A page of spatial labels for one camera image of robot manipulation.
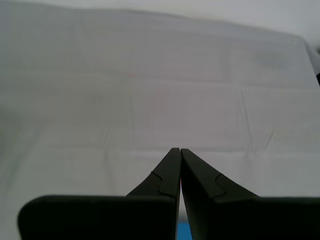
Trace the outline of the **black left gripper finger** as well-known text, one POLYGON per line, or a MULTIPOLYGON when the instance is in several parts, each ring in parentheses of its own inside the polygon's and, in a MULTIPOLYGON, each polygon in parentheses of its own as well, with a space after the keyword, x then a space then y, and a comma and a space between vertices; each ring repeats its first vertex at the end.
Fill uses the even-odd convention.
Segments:
POLYGON ((261 197, 189 149, 181 149, 181 187, 194 240, 318 240, 318 197, 261 197))
POLYGON ((126 196, 45 195, 26 203, 23 240, 174 240, 182 155, 172 148, 126 196))

